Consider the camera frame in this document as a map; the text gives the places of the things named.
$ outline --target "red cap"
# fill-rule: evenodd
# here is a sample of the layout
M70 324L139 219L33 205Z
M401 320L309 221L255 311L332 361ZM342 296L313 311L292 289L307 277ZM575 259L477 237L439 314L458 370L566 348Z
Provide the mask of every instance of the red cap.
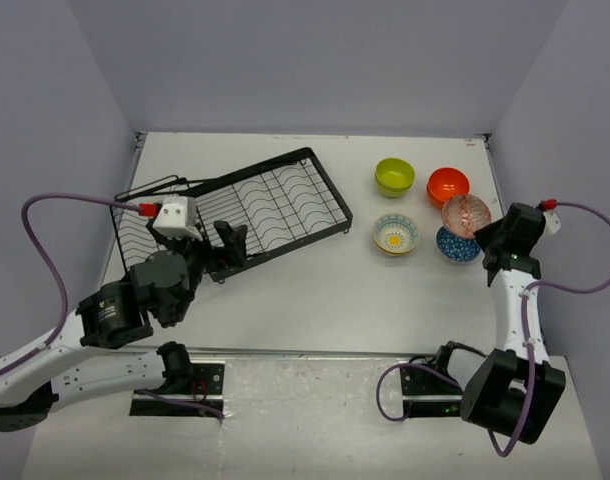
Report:
M543 200L539 205L539 210L547 212L548 210L554 210L558 206L558 201L555 198L549 200Z
M138 214L141 217L156 218L158 215L159 206L155 203L139 203L138 208Z

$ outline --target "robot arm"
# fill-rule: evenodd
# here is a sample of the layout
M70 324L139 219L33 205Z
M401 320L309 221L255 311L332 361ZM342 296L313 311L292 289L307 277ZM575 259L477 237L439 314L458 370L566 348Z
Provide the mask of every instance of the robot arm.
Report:
M0 431L30 427L78 401L123 390L164 386L174 391L176 384L191 379L187 351L174 342L156 352L81 365L153 335L149 315L163 328L183 320L209 258L209 247L197 238L194 220L187 214L191 201L170 197L151 215L150 229L169 250L154 253L121 280L80 302L51 344L47 339L53 331L0 358ZM174 219L161 212L165 205L167 212L173 208ZM181 238L168 239L172 234ZM31 359L2 370L34 350L38 353Z
M538 440L565 389L565 373L550 365L543 342L538 288L526 290L541 276L539 262L530 257L530 252L545 227L546 216L541 210L516 203L503 219L476 233L485 252L483 266L496 310L496 348L481 357L455 349L450 342L441 347L437 358L438 368L463 390L461 418L490 432L512 436L523 403L528 401L522 387L527 385L532 355L533 397L517 438L528 444ZM529 295L526 324L522 318L524 295Z

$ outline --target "gray wall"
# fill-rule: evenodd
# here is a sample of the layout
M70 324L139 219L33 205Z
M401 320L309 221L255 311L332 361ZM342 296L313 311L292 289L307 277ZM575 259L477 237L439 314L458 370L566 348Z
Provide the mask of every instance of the gray wall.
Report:
M50 190L111 196L126 183L132 147L67 5L0 1L0 355L53 326L60 305L21 226L22 202ZM112 238L107 210L49 202L31 216L72 302L91 293ZM0 479L20 477L31 437L0 434Z
M68 0L141 130L471 135L565 0Z
M557 197L610 215L610 0L572 0L492 137L505 202ZM590 286L610 274L610 231L561 208L542 241L543 275ZM605 478L610 478L610 290L543 291L551 350L567 355Z

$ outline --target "white tabletop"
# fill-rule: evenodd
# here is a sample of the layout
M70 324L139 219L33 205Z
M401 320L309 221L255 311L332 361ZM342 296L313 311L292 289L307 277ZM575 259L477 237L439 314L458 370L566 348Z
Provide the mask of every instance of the white tabletop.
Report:
M553 364L566 372L567 387L541 438L507 459L496 456L484 429L460 418L383 419L374 388L393 363L230 358L222 427L215 419L129 417L129 393L76 404L39 425L23 478L601 478L564 359ZM400 395L392 374L382 396L392 415L401 413Z
M494 311L481 257L448 263L435 235L439 211L426 198L429 175L454 166L471 192L501 216L480 139L150 133L133 186L170 174L211 178L311 147L354 214L352 229L226 280L205 277L185 321L157 329L143 345L346 352L433 352L453 339L493 346ZM374 168L385 157L408 160L416 181L401 199L382 197ZM373 244L374 221L399 212L417 223L421 243L402 258ZM105 281L123 274L117 249Z

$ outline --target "patterned bowl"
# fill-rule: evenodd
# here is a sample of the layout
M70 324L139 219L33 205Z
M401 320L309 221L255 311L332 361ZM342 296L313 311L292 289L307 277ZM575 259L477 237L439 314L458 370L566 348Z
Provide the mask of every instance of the patterned bowl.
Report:
M399 213L383 215L374 224L374 242L385 253L404 255L416 248L420 241L418 227L411 218Z
M441 253L454 263L471 262L481 253L481 247L476 240L461 238L445 227L441 227L436 233L436 245Z
M441 210L443 225L461 238L473 239L474 232L492 222L492 214L480 198L474 195L454 195Z

